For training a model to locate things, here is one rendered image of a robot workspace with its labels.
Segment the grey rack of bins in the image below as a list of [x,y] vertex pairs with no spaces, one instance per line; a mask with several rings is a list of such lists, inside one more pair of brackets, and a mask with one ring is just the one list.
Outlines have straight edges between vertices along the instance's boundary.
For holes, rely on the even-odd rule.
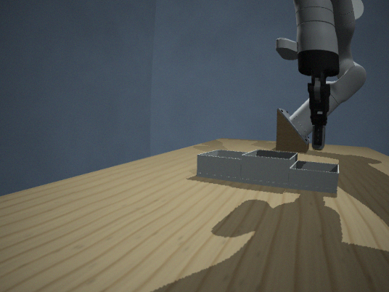
[[339,164],[298,161],[298,153],[281,151],[214,150],[197,155],[197,177],[337,193]]

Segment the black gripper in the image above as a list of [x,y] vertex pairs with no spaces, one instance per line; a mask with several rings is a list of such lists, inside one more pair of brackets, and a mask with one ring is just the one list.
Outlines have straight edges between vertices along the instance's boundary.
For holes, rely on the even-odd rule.
[[[311,122],[314,125],[312,148],[323,149],[330,96],[330,84],[326,84],[326,78],[339,74],[339,56],[337,53],[318,49],[299,52],[298,70],[303,75],[311,76],[308,93]],[[322,112],[322,114],[317,114],[317,112]]]

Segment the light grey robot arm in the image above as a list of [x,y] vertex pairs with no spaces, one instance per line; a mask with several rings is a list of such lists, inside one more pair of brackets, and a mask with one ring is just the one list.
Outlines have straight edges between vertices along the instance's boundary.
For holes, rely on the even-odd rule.
[[[356,21],[351,0],[293,0],[297,22],[297,42],[287,38],[276,40],[276,51],[285,60],[296,60],[306,50],[327,50],[339,56],[340,72],[330,84],[329,111],[347,101],[367,78],[365,69],[353,61],[351,39]],[[338,53],[339,52],[339,53]],[[312,131],[309,99],[298,108],[290,120],[307,137]]]

